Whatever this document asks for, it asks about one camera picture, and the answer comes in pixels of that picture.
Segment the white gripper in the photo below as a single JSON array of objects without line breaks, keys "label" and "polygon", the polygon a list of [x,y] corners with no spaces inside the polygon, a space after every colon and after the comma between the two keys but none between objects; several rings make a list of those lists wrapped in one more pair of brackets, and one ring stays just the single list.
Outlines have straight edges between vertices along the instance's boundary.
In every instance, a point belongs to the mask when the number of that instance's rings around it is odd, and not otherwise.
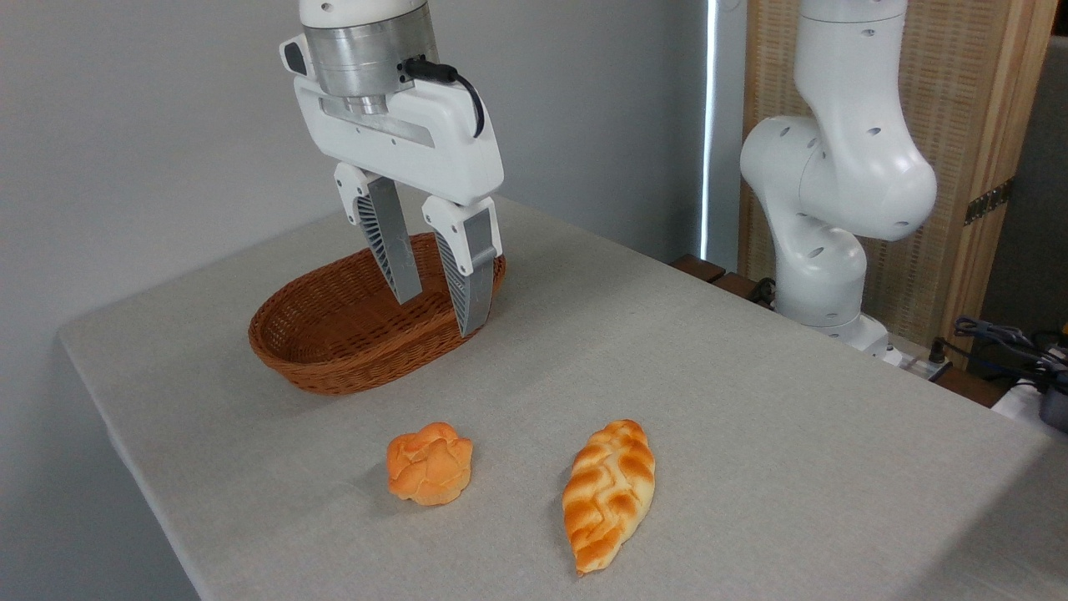
[{"label": "white gripper", "polygon": [[473,136],[476,113],[461,85],[417,81],[386,96],[384,114],[350,109],[305,77],[295,77],[294,91],[314,144],[340,161],[342,206],[400,305],[422,292],[422,281],[394,181],[431,194],[422,213],[435,230],[459,335],[472,335],[491,311],[494,259],[503,255],[488,197],[504,181],[491,120]]}]

